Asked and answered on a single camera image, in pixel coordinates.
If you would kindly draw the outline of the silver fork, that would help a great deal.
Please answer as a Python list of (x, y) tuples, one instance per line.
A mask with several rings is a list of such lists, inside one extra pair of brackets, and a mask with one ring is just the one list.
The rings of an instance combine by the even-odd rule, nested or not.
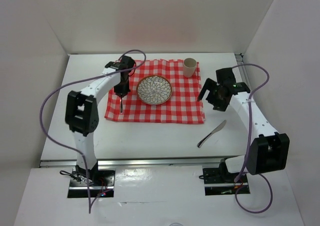
[(120, 114), (123, 113), (123, 94), (120, 94)]

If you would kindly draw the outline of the silver table knife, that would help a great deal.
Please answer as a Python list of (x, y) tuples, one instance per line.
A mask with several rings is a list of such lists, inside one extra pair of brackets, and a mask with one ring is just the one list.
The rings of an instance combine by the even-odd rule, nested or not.
[(220, 123), (212, 132), (210, 132), (208, 135), (206, 135), (196, 146), (197, 148), (201, 148), (202, 145), (215, 133), (221, 131), (225, 125), (226, 125), (227, 121), (224, 120), (222, 123)]

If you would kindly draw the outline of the floral patterned ceramic bowl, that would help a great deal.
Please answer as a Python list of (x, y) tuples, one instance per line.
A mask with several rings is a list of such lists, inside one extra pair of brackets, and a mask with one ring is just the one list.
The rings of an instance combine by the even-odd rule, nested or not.
[(138, 82), (136, 92), (142, 102), (148, 105), (160, 105), (170, 99), (173, 88), (167, 78), (151, 75)]

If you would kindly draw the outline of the red white checkered cloth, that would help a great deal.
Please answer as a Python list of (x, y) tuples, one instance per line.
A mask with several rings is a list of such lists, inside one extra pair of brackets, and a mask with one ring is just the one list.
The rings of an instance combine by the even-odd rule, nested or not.
[[(113, 91), (108, 93), (105, 119), (114, 122), (203, 124), (203, 103), (197, 100), (202, 87), (200, 68), (197, 66), (193, 76), (187, 78), (183, 75), (183, 62), (182, 59), (147, 60), (130, 77), (130, 92), (122, 100), (123, 108), (120, 98)], [(137, 95), (139, 81), (151, 75), (163, 76), (172, 85), (172, 95), (163, 104), (148, 105)]]

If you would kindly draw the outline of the beige cup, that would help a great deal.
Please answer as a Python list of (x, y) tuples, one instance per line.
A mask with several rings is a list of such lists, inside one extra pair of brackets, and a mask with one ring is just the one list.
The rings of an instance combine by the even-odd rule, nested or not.
[(183, 61), (183, 75), (186, 78), (190, 78), (193, 76), (195, 70), (197, 68), (197, 61), (193, 58), (186, 58)]

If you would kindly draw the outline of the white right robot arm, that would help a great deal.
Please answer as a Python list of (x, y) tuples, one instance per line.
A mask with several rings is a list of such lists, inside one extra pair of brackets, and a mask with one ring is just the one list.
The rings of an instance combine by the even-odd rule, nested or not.
[(263, 174), (285, 169), (290, 139), (279, 133), (266, 119), (254, 100), (254, 93), (266, 85), (251, 90), (245, 82), (237, 82), (233, 68), (216, 71), (216, 80), (206, 79), (197, 99), (206, 99), (216, 111), (232, 107), (247, 129), (247, 146), (243, 156), (225, 159), (218, 170), (220, 180), (238, 182), (242, 175)]

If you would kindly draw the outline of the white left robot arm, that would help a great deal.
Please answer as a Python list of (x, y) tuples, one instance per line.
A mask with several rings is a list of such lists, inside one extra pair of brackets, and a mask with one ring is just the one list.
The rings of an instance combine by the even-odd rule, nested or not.
[(98, 104), (109, 91), (121, 99), (130, 92), (129, 74), (135, 66), (134, 59), (122, 56), (105, 65), (102, 78), (67, 96), (65, 122), (73, 133), (75, 148), (83, 153), (77, 156), (76, 172), (87, 185), (94, 185), (99, 179), (93, 134), (99, 124)]

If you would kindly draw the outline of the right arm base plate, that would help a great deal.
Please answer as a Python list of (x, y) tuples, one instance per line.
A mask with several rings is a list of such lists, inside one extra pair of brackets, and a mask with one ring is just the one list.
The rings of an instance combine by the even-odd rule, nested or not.
[(222, 168), (203, 168), (199, 179), (204, 182), (205, 195), (233, 195), (238, 189), (239, 194), (250, 194), (248, 178), (243, 175), (234, 182), (237, 173), (229, 173)]

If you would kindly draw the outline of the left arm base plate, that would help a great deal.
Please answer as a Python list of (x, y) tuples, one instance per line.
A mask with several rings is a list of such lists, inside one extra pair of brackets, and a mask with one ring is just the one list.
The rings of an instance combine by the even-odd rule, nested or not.
[[(60, 175), (68, 176), (69, 189), (68, 198), (87, 198), (87, 179), (78, 174), (75, 170), (67, 172), (61, 170)], [(102, 170), (99, 172), (97, 179), (89, 180), (90, 196), (95, 197), (113, 197), (114, 196), (114, 183), (115, 183), (115, 171), (114, 170)]]

